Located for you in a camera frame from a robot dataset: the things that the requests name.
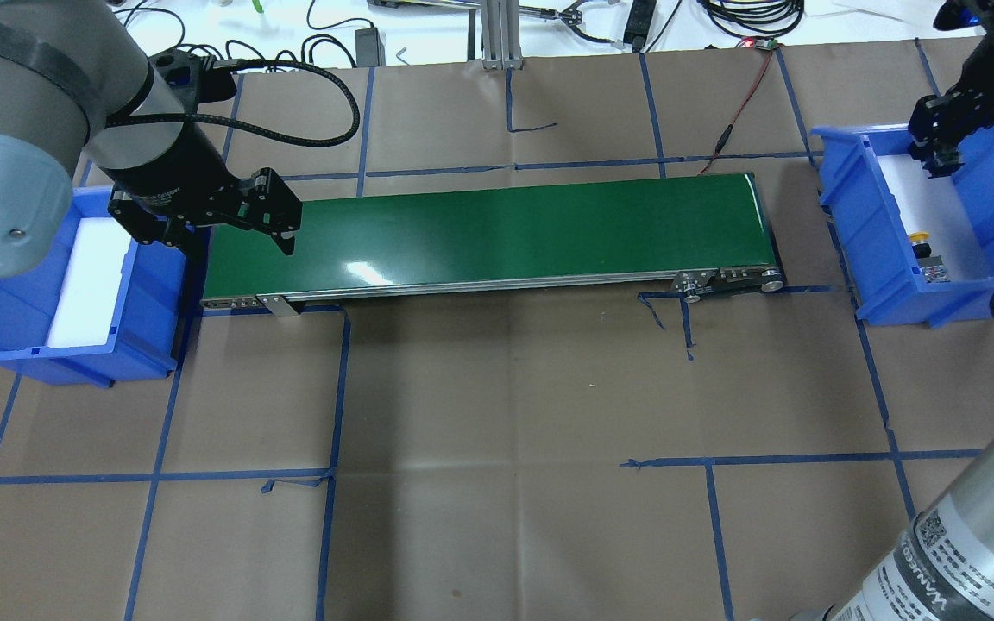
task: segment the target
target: white foam block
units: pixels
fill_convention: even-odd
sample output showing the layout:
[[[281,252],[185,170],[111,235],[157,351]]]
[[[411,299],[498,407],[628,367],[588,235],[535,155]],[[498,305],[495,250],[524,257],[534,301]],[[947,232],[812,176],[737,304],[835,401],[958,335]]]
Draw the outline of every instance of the white foam block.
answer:
[[[48,347],[104,345],[110,338],[131,237],[113,217],[84,217],[60,288]]]
[[[979,246],[977,233],[949,177],[931,179],[922,164],[908,154],[877,158],[896,205],[904,231],[930,233],[934,256],[941,256],[953,280],[991,276],[991,264]]]

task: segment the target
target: sticker on robot arm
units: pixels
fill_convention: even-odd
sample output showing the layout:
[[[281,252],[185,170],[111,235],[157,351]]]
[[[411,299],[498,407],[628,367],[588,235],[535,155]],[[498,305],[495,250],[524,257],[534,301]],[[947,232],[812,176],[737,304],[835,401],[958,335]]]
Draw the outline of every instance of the sticker on robot arm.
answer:
[[[916,523],[928,561],[970,604],[994,618],[994,553],[970,530],[950,495]]]

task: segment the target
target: conveyor belt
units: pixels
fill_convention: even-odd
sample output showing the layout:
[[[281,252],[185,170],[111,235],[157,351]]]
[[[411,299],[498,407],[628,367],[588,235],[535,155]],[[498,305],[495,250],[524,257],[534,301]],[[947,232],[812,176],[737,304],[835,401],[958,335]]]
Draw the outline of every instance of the conveyor belt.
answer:
[[[705,285],[725,285],[732,270],[739,278],[777,270],[750,174],[306,202],[293,256],[263,235],[214,231],[204,305],[670,279],[682,272],[678,288],[689,284],[703,294]],[[779,272],[768,276],[762,283],[781,280]]]

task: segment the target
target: metal bracket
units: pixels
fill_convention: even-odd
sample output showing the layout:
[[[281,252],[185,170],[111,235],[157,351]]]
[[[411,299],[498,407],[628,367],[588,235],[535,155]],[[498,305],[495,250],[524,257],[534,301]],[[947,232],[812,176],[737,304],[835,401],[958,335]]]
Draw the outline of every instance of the metal bracket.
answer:
[[[283,295],[260,295],[260,304],[265,306],[272,315],[279,317],[296,317],[299,310],[293,304],[286,301]]]
[[[519,0],[481,0],[481,40],[488,70],[524,66],[520,54]]]
[[[685,302],[701,302],[709,295],[737,295],[761,291],[772,293],[784,287],[784,277],[777,265],[742,265],[742,267],[708,267],[682,270],[674,278],[673,290],[685,296]]]

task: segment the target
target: blue storage bin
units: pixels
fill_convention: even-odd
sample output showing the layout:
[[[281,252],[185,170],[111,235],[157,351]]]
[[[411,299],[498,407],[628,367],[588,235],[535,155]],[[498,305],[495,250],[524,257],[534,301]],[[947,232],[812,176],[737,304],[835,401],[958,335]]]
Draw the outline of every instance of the blue storage bin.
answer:
[[[994,292],[994,127],[962,142],[966,164],[952,177],[990,274],[947,283],[923,278],[908,241],[908,233],[915,231],[904,229],[900,205],[877,159],[907,154],[907,127],[817,127],[812,133],[824,141],[821,201],[831,208],[859,292],[857,316],[873,325],[927,322],[932,327],[989,317],[987,300]]]
[[[75,190],[52,250],[32,271],[0,279],[0,367],[44,384],[93,384],[166,377],[186,258],[163,245],[129,243],[110,337],[103,345],[47,347],[60,288],[83,217],[110,217],[110,188]]]

